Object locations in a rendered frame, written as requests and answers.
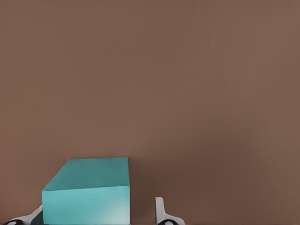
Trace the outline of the blue cube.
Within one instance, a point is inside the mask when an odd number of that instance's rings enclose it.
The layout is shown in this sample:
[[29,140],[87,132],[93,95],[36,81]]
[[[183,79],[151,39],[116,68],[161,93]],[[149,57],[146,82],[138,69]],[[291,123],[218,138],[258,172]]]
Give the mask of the blue cube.
[[42,190],[48,225],[129,225],[127,157],[68,160]]

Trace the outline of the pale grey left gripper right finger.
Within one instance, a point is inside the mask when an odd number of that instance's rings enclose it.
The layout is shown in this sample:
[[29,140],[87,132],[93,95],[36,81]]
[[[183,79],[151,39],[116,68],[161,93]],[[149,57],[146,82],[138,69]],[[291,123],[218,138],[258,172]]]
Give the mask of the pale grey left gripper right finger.
[[166,213],[162,197],[155,198],[155,222],[156,225],[185,225],[185,221],[182,218]]

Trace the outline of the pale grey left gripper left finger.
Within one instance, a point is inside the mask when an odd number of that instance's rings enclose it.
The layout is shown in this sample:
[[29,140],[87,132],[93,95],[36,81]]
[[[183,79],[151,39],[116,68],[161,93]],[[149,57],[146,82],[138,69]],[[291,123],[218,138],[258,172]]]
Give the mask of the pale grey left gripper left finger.
[[31,214],[13,218],[2,225],[43,225],[43,206],[39,206]]

